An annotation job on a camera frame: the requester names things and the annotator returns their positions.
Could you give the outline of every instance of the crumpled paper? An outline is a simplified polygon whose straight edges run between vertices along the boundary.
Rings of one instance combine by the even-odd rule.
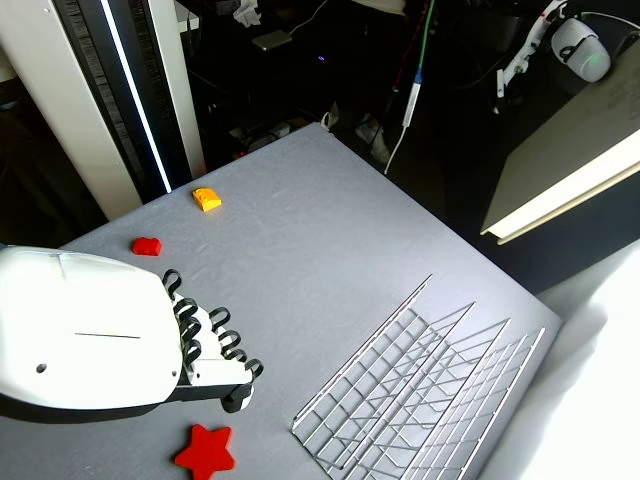
[[[256,8],[258,8],[258,0],[242,0],[238,9],[233,12],[233,18],[246,28],[251,25],[260,25],[262,14],[257,13]]]

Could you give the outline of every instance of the white cable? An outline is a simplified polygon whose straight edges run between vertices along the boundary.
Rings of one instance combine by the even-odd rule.
[[[136,109],[138,110],[138,115],[140,116],[140,121],[142,122],[142,128],[144,129],[144,132],[147,134],[147,140],[149,140],[149,146],[151,147],[153,158],[156,161],[156,165],[158,166],[160,177],[162,177],[162,183],[164,183],[164,188],[167,191],[167,193],[171,193],[171,185],[169,184],[167,173],[164,171],[164,165],[162,165],[162,161],[160,160],[160,152],[158,152],[158,148],[156,147],[156,142],[153,139],[153,134],[151,133],[151,127],[149,126],[149,122],[147,120],[147,115],[144,113],[144,108],[142,107],[142,101],[140,100],[138,89],[136,88],[136,82],[133,80],[133,75],[131,74],[131,69],[129,68],[129,62],[127,61],[127,56],[124,53],[122,41],[120,40],[120,34],[118,33],[118,28],[116,27],[116,21],[114,20],[113,13],[111,12],[111,6],[109,5],[109,2],[107,0],[100,0],[100,3],[102,3],[104,16],[107,19],[109,30],[111,30],[111,35],[113,36],[113,43],[116,46],[118,57],[120,57],[120,63],[122,64],[122,69],[124,70],[124,76],[127,78],[127,83],[129,84],[129,89],[131,90],[133,103],[135,103]]]
[[[293,30],[291,30],[291,31],[289,32],[289,35],[293,35],[293,32],[295,32],[297,29],[299,29],[300,27],[304,27],[307,23],[309,23],[311,20],[313,20],[314,18],[316,18],[316,14],[320,11],[320,9],[321,9],[322,7],[324,7],[324,4],[325,4],[325,3],[327,3],[328,1],[329,1],[329,0],[324,0],[324,2],[322,2],[322,3],[320,4],[320,6],[319,6],[318,8],[316,8],[316,11],[315,11],[315,12],[313,12],[313,16],[312,16],[309,20],[307,20],[306,22],[302,22],[302,23],[301,23],[300,25],[298,25],[296,28],[294,28]]]
[[[581,12],[580,13],[580,18],[582,17],[588,17],[589,15],[594,15],[596,17],[604,17],[604,18],[610,18],[612,20],[618,20],[619,22],[622,23],[626,23],[627,25],[629,25],[630,27],[635,28],[636,30],[640,30],[640,25],[633,23],[629,20],[626,20],[624,18],[620,18],[620,17],[616,17],[615,15],[609,15],[608,13],[600,13],[600,12]]]
[[[387,162],[387,166],[384,168],[384,174],[385,175],[389,171],[389,167],[391,166],[391,162],[393,161],[393,157],[396,156],[396,152],[398,151],[398,147],[402,143],[402,139],[404,138],[404,132],[406,132],[406,131],[407,131],[407,127],[403,126],[402,127],[402,133],[400,134],[400,138],[398,139],[398,143],[396,143],[396,146],[393,148],[393,152],[391,152],[391,156],[389,157],[389,161]]]

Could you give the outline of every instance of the star-shaped object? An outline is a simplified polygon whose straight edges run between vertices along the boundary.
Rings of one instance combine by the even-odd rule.
[[[191,428],[191,444],[174,460],[179,467],[188,468],[193,480],[209,480],[215,472],[231,470],[236,462],[227,450],[231,428],[209,431],[202,425]]]

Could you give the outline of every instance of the table surface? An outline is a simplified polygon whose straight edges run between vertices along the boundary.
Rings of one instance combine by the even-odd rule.
[[[191,197],[204,186],[224,201],[206,214]],[[129,247],[139,236],[160,238],[162,255],[133,255]],[[0,417],[6,479],[186,479],[172,458],[195,423],[233,429],[237,465],[220,478],[326,479],[291,434],[294,415],[429,275],[415,306],[425,318],[476,301],[474,322],[514,319],[507,336],[546,327],[519,385],[530,379],[559,325],[555,314],[316,124],[65,248],[160,275],[176,268],[182,294],[206,309],[229,308],[241,348],[261,359],[265,371],[249,407],[236,414],[204,400],[93,424]],[[514,391],[505,410],[522,393]],[[488,437],[486,448],[495,440]]]

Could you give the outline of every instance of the wire rack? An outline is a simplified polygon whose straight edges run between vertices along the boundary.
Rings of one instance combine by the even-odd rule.
[[[475,303],[427,322],[427,280],[294,419],[335,480],[460,478],[544,333],[496,348],[510,320],[475,330]]]

